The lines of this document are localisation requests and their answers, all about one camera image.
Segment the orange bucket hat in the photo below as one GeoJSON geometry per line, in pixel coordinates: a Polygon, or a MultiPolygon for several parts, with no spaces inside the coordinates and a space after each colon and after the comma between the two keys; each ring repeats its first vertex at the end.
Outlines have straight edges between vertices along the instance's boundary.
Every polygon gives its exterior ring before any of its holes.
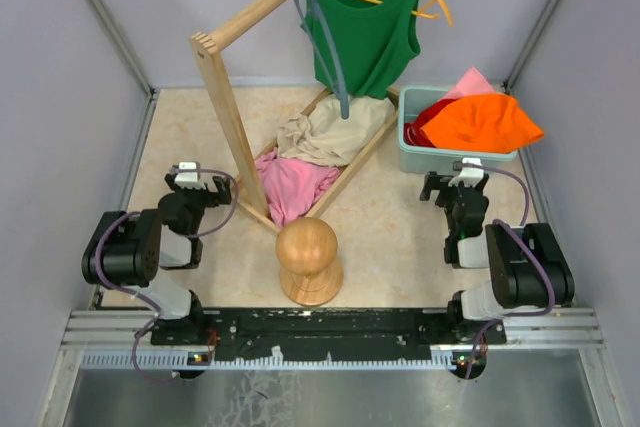
{"type": "Polygon", "coordinates": [[[497,154],[508,154],[545,136],[514,97],[500,93],[453,100],[422,130],[438,149],[497,154]]]}

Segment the red hat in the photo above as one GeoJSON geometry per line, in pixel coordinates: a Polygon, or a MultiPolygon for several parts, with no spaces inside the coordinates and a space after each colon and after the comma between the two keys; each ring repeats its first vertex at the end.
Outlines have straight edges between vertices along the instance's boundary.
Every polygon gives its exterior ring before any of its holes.
{"type": "Polygon", "coordinates": [[[424,134],[422,128],[452,102],[451,98],[441,99],[423,110],[413,122],[405,122],[404,141],[410,146],[433,148],[433,143],[424,134]]]}

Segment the wooden hat stand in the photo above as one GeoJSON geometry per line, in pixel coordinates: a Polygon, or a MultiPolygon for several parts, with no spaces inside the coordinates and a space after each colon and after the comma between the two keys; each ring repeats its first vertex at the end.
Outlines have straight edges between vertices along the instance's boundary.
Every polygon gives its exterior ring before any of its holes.
{"type": "Polygon", "coordinates": [[[275,243],[280,284],[296,304],[316,307],[340,291],[344,271],[334,230],[323,220],[298,218],[285,225],[275,243]]]}

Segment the wooden clothes rack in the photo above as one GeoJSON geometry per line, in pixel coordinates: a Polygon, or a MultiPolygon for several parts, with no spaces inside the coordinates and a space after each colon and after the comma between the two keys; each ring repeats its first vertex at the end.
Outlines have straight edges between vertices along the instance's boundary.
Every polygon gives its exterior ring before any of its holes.
{"type": "MultiPolygon", "coordinates": [[[[213,32],[196,33],[190,39],[190,45],[206,91],[239,171],[238,178],[233,179],[236,182],[239,180],[236,202],[248,215],[274,233],[278,233],[280,229],[269,214],[263,185],[256,170],[254,155],[242,123],[222,52],[285,1],[287,0],[255,0],[213,32]]],[[[388,89],[387,96],[394,104],[395,112],[356,155],[355,159],[348,166],[342,168],[339,178],[307,212],[307,217],[320,218],[322,216],[397,126],[399,95],[397,89],[392,87],[388,89]]]]}

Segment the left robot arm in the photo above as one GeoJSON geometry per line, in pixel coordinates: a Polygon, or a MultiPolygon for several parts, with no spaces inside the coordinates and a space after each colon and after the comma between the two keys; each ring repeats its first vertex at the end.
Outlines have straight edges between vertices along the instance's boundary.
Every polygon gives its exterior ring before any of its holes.
{"type": "Polygon", "coordinates": [[[164,177],[170,192],[140,212],[103,214],[81,260],[84,280],[143,302],[151,325],[136,334],[155,345],[215,342],[212,320],[198,296],[169,273],[199,267],[202,238],[233,216],[239,187],[233,176],[195,162],[174,165],[164,177]]]}

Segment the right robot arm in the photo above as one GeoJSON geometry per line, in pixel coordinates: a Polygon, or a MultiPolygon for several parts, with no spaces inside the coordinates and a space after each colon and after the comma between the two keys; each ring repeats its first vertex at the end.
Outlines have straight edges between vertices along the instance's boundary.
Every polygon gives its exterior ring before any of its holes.
{"type": "Polygon", "coordinates": [[[486,221],[488,180],[483,168],[467,164],[457,175],[425,175],[420,199],[436,193],[435,205],[446,218],[444,262],[489,272],[488,281],[455,293],[443,314],[419,326],[432,344],[504,344],[505,320],[546,315],[573,300],[573,275],[549,224],[486,221]]]}

